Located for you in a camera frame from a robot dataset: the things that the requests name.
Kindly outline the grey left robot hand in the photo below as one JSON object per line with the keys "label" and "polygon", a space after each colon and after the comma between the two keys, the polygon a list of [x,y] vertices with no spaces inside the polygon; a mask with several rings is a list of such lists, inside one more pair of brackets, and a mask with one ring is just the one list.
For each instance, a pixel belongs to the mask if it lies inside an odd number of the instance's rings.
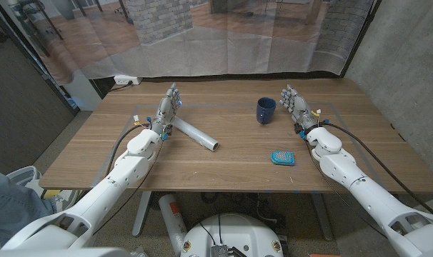
{"label": "grey left robot hand", "polygon": [[165,96],[158,105],[155,117],[151,122],[151,130],[159,135],[162,135],[164,129],[171,124],[172,119],[176,116],[180,106],[181,96],[179,94],[179,90],[176,87],[176,83],[173,83],[167,89]]}

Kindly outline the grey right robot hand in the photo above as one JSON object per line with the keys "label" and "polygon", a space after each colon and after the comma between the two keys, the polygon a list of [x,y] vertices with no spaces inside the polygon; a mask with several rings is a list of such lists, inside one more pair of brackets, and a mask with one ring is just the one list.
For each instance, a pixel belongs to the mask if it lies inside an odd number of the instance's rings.
{"label": "grey right robot hand", "polygon": [[309,104],[291,84],[282,90],[280,96],[279,103],[290,113],[296,134],[305,137],[311,130],[319,126]]}

